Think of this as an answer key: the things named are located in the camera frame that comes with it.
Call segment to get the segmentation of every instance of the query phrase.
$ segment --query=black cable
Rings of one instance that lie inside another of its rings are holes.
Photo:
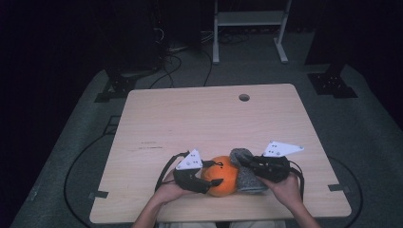
[[[166,66],[165,66],[165,65],[163,65],[163,71],[165,71],[165,73],[166,73],[166,74],[168,75],[168,77],[169,77],[169,80],[171,81],[171,86],[170,86],[170,87],[175,87],[175,86],[174,86],[174,79],[172,78],[171,73],[168,72],[168,70],[166,70]]]
[[[172,158],[166,163],[165,167],[163,168],[163,171],[161,172],[160,176],[158,177],[157,183],[155,185],[154,192],[157,192],[157,190],[160,188],[161,184],[163,184],[163,178],[165,177],[166,172],[168,171],[169,167],[172,165],[172,163],[178,158],[178,157],[186,157],[190,152],[184,152],[184,153],[179,153],[177,155],[172,156]]]
[[[297,163],[295,163],[295,162],[293,162],[293,161],[289,161],[289,162],[292,163],[292,164],[294,164],[294,165],[299,169],[299,172],[303,175],[302,169],[301,169],[301,167],[299,167],[299,165],[298,165]]]
[[[246,42],[249,40],[249,35],[247,33],[244,33],[243,35],[245,36],[244,39],[242,37],[240,37],[240,35],[232,35],[229,33],[224,33],[223,35],[220,36],[219,42],[221,45],[235,46],[235,45],[238,45],[240,43],[243,43],[243,42]]]
[[[177,70],[181,67],[181,65],[182,65],[182,60],[181,60],[181,58],[179,58],[179,57],[177,57],[177,56],[175,56],[175,55],[170,55],[170,57],[176,58],[176,59],[179,61],[179,65],[178,65],[176,68],[174,68],[172,71],[165,73],[163,76],[161,76],[161,77],[158,78],[156,81],[154,81],[154,83],[152,83],[151,86],[150,86],[148,89],[152,88],[152,86],[154,86],[156,83],[158,83],[162,78],[164,78],[164,77],[166,77],[166,76],[171,77],[170,74],[173,73],[173,72],[175,72],[175,71],[177,71]]]
[[[173,182],[173,181],[175,181],[175,180],[169,180],[169,181],[165,181],[165,182],[162,182],[162,184],[171,183],[171,182]]]
[[[205,86],[205,85],[207,84],[207,80],[208,80],[208,78],[210,77],[211,70],[212,70],[212,68],[213,68],[213,60],[211,59],[211,57],[210,57],[210,55],[207,53],[207,51],[202,50],[202,52],[204,52],[204,54],[207,55],[208,60],[209,60],[209,62],[210,62],[210,68],[208,69],[207,76],[205,77],[204,83],[203,83],[203,85],[202,85],[202,86]]]
[[[240,3],[242,3],[242,0],[239,0],[236,11],[240,10]]]
[[[235,0],[232,0],[231,6],[229,7],[229,11],[232,11],[232,8],[234,7],[234,3],[235,3]]]
[[[358,211],[356,212],[356,214],[355,214],[355,216],[352,218],[352,220],[350,220],[350,222],[347,223],[347,225],[345,226],[345,228],[348,228],[348,227],[351,227],[351,226],[355,223],[355,221],[358,219],[359,215],[360,215],[361,212],[362,212],[362,207],[363,207],[363,204],[364,204],[364,196],[363,196],[363,194],[362,194],[361,184],[359,183],[358,178],[355,176],[355,174],[353,173],[353,171],[352,171],[349,167],[347,167],[347,165],[345,165],[343,162],[339,161],[338,159],[333,158],[332,156],[329,156],[329,155],[328,155],[327,157],[328,157],[329,159],[331,159],[331,160],[333,160],[333,161],[339,163],[341,166],[343,166],[343,167],[350,173],[350,175],[353,177],[353,179],[355,180],[355,184],[356,184],[356,186],[357,186],[357,188],[358,188],[359,200],[360,200],[359,206],[358,206]]]
[[[80,154],[78,154],[78,156],[74,159],[73,163],[70,165],[70,168],[67,171],[66,177],[65,177],[65,184],[63,186],[63,197],[65,199],[65,203],[67,205],[68,210],[70,211],[70,213],[78,220],[80,221],[80,223],[82,223],[85,227],[90,227],[85,221],[83,221],[72,209],[70,203],[68,202],[67,199],[67,181],[68,181],[68,177],[70,175],[70,172],[72,170],[72,168],[74,167],[75,163],[81,158],[81,156],[93,145],[95,144],[97,141],[99,141],[101,138],[103,138],[106,135],[110,135],[112,132],[115,132],[116,129],[112,129],[110,131],[107,131],[106,133],[102,134],[100,137],[98,137],[97,139],[95,139],[94,141],[92,141],[89,145],[87,145],[81,152]]]

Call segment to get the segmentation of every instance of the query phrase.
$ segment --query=hand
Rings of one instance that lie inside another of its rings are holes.
[[[318,228],[317,221],[311,216],[302,202],[299,193],[297,175],[290,173],[286,180],[278,183],[258,177],[270,189],[272,189],[277,200],[290,210],[301,228]]]
[[[297,175],[290,173],[286,180],[278,183],[260,177],[258,178],[273,191],[278,201],[288,209],[291,209],[295,205],[302,204]]]
[[[154,200],[157,200],[163,204],[167,204],[170,201],[177,200],[184,195],[194,194],[195,192],[183,190],[174,181],[173,170],[166,175],[160,188],[154,193]]]

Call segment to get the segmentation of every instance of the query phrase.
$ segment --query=metal stand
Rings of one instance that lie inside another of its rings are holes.
[[[353,89],[340,77],[344,64],[331,64],[324,73],[310,73],[309,80],[318,95],[333,95],[335,98],[356,98]]]
[[[274,39],[278,55],[283,64],[288,63],[288,58],[282,47],[285,26],[292,0],[287,0],[285,10],[274,11],[230,11],[219,12],[218,1],[214,2],[214,42],[213,42],[213,63],[220,62],[219,54],[219,27],[221,26],[269,26],[280,25],[278,37]]]
[[[107,103],[110,99],[127,98],[128,93],[136,86],[137,80],[154,74],[157,68],[137,70],[137,72],[127,72],[129,77],[123,76],[125,73],[115,68],[106,69],[107,81],[102,93],[98,93],[95,103]]]

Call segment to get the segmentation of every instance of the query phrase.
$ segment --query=cable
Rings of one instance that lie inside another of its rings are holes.
[[[332,156],[329,156],[329,155],[328,155],[327,157],[328,157],[329,159],[331,159],[331,160],[333,160],[333,161],[339,163],[341,166],[343,166],[343,167],[350,173],[350,175],[353,177],[353,179],[355,180],[355,184],[356,184],[356,186],[357,186],[357,188],[358,188],[359,200],[360,200],[359,206],[358,206],[358,211],[356,212],[356,214],[355,214],[355,216],[352,218],[352,220],[350,220],[350,222],[347,223],[347,225],[345,226],[345,228],[348,228],[348,227],[351,227],[351,226],[355,223],[355,221],[358,219],[359,215],[360,215],[361,212],[362,212],[362,207],[363,207],[363,203],[364,203],[364,196],[363,196],[363,194],[362,194],[361,184],[359,183],[358,178],[355,176],[355,174],[353,173],[353,171],[352,171],[349,167],[347,167],[347,165],[345,165],[343,162],[341,162],[341,161],[339,161],[339,160],[333,158]]]
[[[169,48],[167,51],[169,54],[175,54],[175,53],[179,53],[181,51],[187,50],[187,49],[189,49],[189,47],[184,46],[184,47]]]
[[[85,221],[83,221],[72,209],[70,203],[68,202],[67,199],[67,181],[68,181],[68,177],[71,173],[72,168],[74,167],[75,163],[81,158],[81,156],[93,145],[95,144],[97,141],[99,141],[101,138],[103,138],[106,135],[111,135],[112,132],[115,132],[116,128],[107,131],[106,133],[104,132],[104,134],[102,134],[100,137],[98,137],[97,139],[95,139],[94,141],[92,141],[89,145],[87,145],[81,152],[80,154],[78,154],[78,156],[74,159],[73,163],[70,165],[70,168],[67,171],[66,177],[65,177],[65,184],[63,186],[63,197],[65,200],[65,203],[67,205],[68,210],[70,211],[70,213],[80,222],[82,223],[85,227],[90,227]]]
[[[154,28],[154,31],[156,31],[156,30],[158,30],[158,31],[160,31],[160,32],[161,32],[161,38],[160,38],[160,41],[155,41],[155,42],[157,42],[158,44],[160,44],[160,43],[161,43],[161,41],[163,40],[164,36],[165,36],[165,33],[164,33],[164,32],[163,32],[163,30],[162,30],[162,29],[160,29],[160,28]]]
[[[237,9],[235,9],[235,11],[240,10],[240,3],[242,3],[242,0],[240,0],[240,1],[238,2],[238,6],[237,6]]]
[[[214,37],[214,33],[211,30],[210,31],[202,31],[201,35],[203,35],[204,33],[207,33],[207,35],[201,38],[201,43],[202,44],[207,43],[209,40],[213,39],[213,37]]]
[[[300,172],[301,174],[303,174],[301,167],[299,167],[299,165],[298,165],[297,163],[295,163],[295,162],[293,162],[293,161],[290,161],[290,163],[292,163],[293,165],[295,165],[295,166],[299,169],[299,172]]]
[[[170,87],[175,87],[175,86],[174,86],[174,79],[172,78],[171,73],[168,72],[168,70],[166,70],[166,66],[165,66],[165,65],[163,65],[163,71],[165,71],[165,73],[166,73],[166,74],[168,75],[168,77],[169,77],[169,80],[171,81],[171,86],[170,86]]]
[[[181,65],[182,65],[181,58],[179,58],[179,57],[177,57],[175,55],[169,55],[169,56],[177,59],[179,61],[179,65],[176,68],[174,68],[172,71],[170,71],[170,72],[166,71],[166,73],[163,76],[161,76],[160,78],[158,78],[156,81],[154,81],[154,83],[152,83],[151,86],[148,89],[152,88],[156,83],[158,83],[162,78],[164,78],[166,76],[169,76],[171,78],[170,74],[175,72],[175,71],[177,71],[181,67]]]
[[[211,57],[210,57],[210,55],[207,53],[207,51],[202,50],[202,52],[203,52],[205,55],[207,55],[208,60],[210,61],[210,68],[209,68],[209,70],[208,70],[207,77],[205,77],[204,83],[203,83],[203,85],[202,85],[202,86],[205,86],[205,85],[207,84],[208,78],[210,77],[211,70],[212,70],[212,68],[213,68],[213,60],[211,59]]]
[[[227,45],[227,46],[235,46],[240,43],[246,42],[249,40],[249,35],[248,34],[243,34],[245,38],[240,37],[240,35],[232,35],[229,33],[224,33],[222,36],[219,38],[219,42],[222,45]]]

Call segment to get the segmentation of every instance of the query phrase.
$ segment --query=human hand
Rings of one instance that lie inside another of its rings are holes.
[[[152,197],[160,203],[167,204],[170,201],[177,200],[184,195],[195,194],[195,192],[182,189],[176,182],[171,170],[163,180],[163,183]]]
[[[290,173],[286,180],[275,183],[261,177],[258,177],[264,184],[266,184],[275,194],[281,204],[288,209],[302,204],[302,198],[299,193],[297,175]]]

